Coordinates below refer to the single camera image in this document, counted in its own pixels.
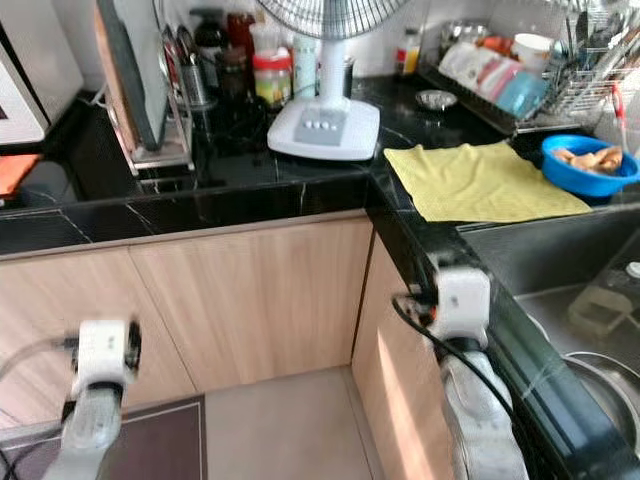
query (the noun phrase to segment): food in bowl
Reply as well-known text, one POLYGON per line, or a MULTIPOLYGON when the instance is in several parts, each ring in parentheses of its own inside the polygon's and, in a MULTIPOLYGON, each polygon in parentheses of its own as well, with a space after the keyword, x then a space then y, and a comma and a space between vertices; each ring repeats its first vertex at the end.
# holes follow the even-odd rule
POLYGON ((553 150, 553 155, 584 172, 614 175, 622 165, 622 148, 620 147, 607 147, 595 153, 583 155, 575 155, 566 148, 558 148, 553 150))

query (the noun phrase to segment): yellow cloth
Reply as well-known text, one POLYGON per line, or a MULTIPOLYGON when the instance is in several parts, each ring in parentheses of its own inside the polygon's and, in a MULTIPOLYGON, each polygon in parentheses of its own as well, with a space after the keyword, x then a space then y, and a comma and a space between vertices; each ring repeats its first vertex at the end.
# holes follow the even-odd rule
POLYGON ((384 154, 428 221, 521 222, 591 211, 506 143, 384 154))

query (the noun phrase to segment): electric fan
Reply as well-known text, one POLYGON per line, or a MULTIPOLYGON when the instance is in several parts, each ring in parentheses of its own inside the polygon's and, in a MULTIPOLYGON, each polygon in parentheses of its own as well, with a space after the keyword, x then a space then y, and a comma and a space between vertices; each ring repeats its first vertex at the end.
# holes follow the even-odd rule
POLYGON ((320 95, 285 105, 267 134, 277 152, 320 160, 368 160, 380 112, 342 95, 345 40, 366 33, 408 0, 258 0, 291 30, 322 40, 320 95))

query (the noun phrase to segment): blue bowl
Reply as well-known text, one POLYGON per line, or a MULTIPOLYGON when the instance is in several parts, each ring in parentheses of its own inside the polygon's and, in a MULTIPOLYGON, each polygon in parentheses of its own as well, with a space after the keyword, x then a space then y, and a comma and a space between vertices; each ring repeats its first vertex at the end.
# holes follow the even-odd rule
POLYGON ((622 165, 614 175, 591 173, 572 167, 557 159, 553 151, 566 148, 575 155, 595 153, 612 145, 601 140, 580 135, 553 135, 542 142, 544 163, 542 173, 551 183, 568 192, 587 197, 609 197, 625 185, 640 182, 640 164, 625 152, 622 165))

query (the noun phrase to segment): tiled floor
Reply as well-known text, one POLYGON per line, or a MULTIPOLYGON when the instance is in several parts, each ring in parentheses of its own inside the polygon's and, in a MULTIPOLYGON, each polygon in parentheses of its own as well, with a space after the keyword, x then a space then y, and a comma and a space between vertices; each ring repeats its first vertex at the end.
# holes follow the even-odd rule
POLYGON ((208 394, 209 480, 382 480, 349 368, 208 394))

